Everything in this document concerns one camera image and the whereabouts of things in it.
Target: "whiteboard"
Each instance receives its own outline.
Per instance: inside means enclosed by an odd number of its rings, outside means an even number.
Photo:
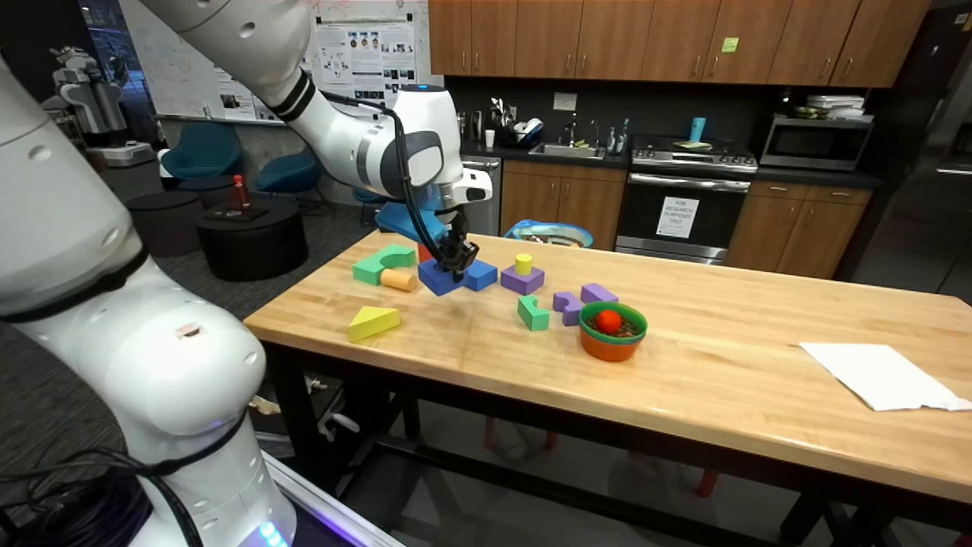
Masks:
[[[430,76],[427,0],[307,0],[312,34],[304,68],[333,94],[394,104],[399,86],[441,86]],[[279,126],[240,82],[182,43],[140,0],[121,0],[155,114]]]

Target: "wooden tabletop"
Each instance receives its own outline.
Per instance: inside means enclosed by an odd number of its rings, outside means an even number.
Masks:
[[[351,262],[404,245],[370,234],[246,325],[267,345],[339,356],[607,423],[676,435],[972,505],[972,413],[875,413],[803,342],[889,345],[972,398],[972,307],[875,287],[706,269],[640,256],[473,236],[498,269],[533,252],[539,292],[600,284],[651,320],[631,363],[587,356],[577,330],[525,332],[515,295],[492,287],[433,297],[351,279]],[[349,345],[357,307],[399,307],[404,330]]]

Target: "drawer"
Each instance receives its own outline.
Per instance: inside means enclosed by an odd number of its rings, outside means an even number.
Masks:
[[[838,187],[816,187],[808,194],[808,202],[849,203],[849,206],[862,206],[868,203],[868,197],[871,197],[868,189],[838,189]]]
[[[803,202],[811,194],[811,187],[789,187],[789,183],[754,183],[750,197],[781,197],[781,202]]]

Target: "kitchen cabinet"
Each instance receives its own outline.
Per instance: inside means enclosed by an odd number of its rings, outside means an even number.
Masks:
[[[640,78],[700,82],[707,72],[707,43],[719,0],[651,0]]]
[[[754,183],[725,265],[831,276],[868,197],[867,189]]]
[[[712,36],[707,82],[765,82],[789,0],[723,0]]]
[[[430,72],[515,72],[515,14],[509,0],[427,0],[427,34]]]
[[[829,86],[857,6],[861,0],[789,0],[769,82]]]
[[[647,0],[518,0],[515,72],[549,78],[638,78]]]
[[[829,86],[889,89],[926,9],[929,0],[861,0]]]
[[[623,189],[623,172],[507,161],[502,231],[518,220],[569,221],[587,229],[598,250],[613,250]]]

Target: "stainless steel appliance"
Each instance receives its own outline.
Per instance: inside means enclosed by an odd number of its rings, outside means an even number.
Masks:
[[[868,154],[886,181],[844,256],[844,276],[972,305],[972,0],[936,0]]]
[[[467,231],[498,234],[498,214],[505,197],[505,161],[496,154],[463,154],[471,172],[485,172],[492,176],[492,202],[464,206]]]
[[[803,172],[857,172],[871,136],[868,119],[789,119],[775,116],[758,164]]]
[[[616,250],[719,265],[754,175],[739,146],[634,140]]]

